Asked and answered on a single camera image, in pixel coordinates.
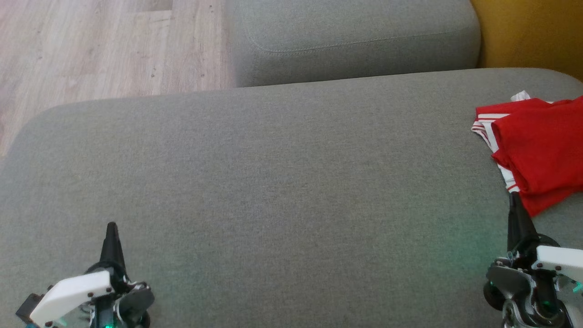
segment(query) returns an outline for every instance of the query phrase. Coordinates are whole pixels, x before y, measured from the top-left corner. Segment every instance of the red cloth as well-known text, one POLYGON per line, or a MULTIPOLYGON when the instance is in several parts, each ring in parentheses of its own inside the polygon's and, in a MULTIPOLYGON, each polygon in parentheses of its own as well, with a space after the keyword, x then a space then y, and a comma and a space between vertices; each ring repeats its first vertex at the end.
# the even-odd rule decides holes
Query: red cloth
POLYGON ((583 191, 583 97, 495 106, 510 115, 492 123, 500 148, 492 157, 512 171, 532 217, 583 191))

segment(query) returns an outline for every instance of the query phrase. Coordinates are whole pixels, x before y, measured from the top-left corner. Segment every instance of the gray cushion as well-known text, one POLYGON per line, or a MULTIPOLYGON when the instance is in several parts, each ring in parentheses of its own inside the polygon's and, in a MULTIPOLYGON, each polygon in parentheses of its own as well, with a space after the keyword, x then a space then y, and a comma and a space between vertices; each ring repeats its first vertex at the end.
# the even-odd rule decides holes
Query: gray cushion
MULTIPOLYGON (((106 223, 153 327, 497 327, 508 194, 476 106, 574 98, 484 69, 103 100, 25 126, 0 174, 0 313, 82 273, 106 223)), ((583 247, 583 197, 535 219, 583 247)))
POLYGON ((237 86, 473 68, 468 0, 228 0, 237 86))

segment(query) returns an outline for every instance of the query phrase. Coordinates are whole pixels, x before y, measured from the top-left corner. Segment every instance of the robotic arm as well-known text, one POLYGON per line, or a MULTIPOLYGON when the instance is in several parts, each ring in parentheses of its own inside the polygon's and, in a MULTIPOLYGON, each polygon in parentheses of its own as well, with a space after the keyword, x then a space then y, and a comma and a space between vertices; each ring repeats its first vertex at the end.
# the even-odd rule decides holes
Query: robotic arm
POLYGON ((484 285, 486 301, 502 311, 502 327, 582 328, 581 313, 559 300, 557 291, 566 278, 583 281, 583 250, 561 248, 537 233, 518 193, 510 195, 507 246, 484 285))
POLYGON ((30 294, 16 315, 27 328, 56 327, 67 313, 81 308, 90 328, 148 328, 147 309, 154 294, 145 282, 132 282, 125 272, 124 255, 115 222, 107 225, 100 261, 84 275, 50 286, 45 295, 30 294))

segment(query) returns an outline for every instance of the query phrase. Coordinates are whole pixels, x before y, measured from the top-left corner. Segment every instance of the light wood plank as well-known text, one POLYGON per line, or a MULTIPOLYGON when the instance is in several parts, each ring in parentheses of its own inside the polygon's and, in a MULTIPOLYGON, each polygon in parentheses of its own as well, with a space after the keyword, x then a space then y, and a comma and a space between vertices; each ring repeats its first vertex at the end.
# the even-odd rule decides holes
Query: light wood plank
POLYGON ((0 1, 0 158, 53 106, 232 87, 224 1, 0 1))

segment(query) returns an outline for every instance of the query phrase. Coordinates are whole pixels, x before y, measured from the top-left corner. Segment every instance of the gray fabric ottoman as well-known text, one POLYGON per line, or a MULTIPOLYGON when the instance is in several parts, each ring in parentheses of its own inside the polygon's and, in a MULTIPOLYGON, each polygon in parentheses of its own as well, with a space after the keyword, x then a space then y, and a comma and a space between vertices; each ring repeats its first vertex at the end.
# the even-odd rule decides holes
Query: gray fabric ottoman
POLYGON ((227 0, 237 86, 474 68, 469 0, 227 0))
MULTIPOLYGON (((499 327, 508 194, 476 106, 569 76, 484 69, 49 110, 0 173, 0 313, 97 261, 115 220, 153 327, 499 327)), ((578 194, 535 223, 583 247, 578 194)))

